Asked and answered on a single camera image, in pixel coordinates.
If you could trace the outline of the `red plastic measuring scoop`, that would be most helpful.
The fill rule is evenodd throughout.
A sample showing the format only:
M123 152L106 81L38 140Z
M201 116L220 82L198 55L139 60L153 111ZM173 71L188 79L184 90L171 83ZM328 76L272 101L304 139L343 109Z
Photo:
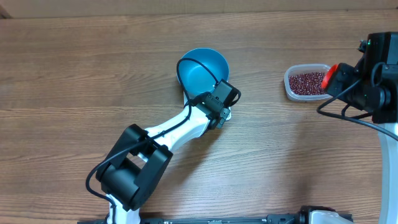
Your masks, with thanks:
M328 86L328 82L330 81L330 78L332 77L332 75L334 74L334 72L337 70L338 68L338 64L333 65L329 71L327 71L326 75L324 76L323 80L322 80L322 84L321 87L326 90L327 86Z

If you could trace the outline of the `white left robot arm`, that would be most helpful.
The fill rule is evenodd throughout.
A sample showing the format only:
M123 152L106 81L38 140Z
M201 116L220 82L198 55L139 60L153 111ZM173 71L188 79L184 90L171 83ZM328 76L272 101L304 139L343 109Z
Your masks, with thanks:
M152 195L173 151L229 120L241 92L221 80L212 92L184 95L181 113L152 128L127 127L106 159L95 169L109 202L106 223L139 223L139 209Z

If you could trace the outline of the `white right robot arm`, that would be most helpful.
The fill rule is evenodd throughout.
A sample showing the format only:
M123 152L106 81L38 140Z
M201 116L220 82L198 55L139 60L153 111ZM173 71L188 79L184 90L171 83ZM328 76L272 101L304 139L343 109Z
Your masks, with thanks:
M379 32L361 41L355 66L339 63L322 88L331 99L317 112L378 132L382 153L380 223L397 223L397 33Z

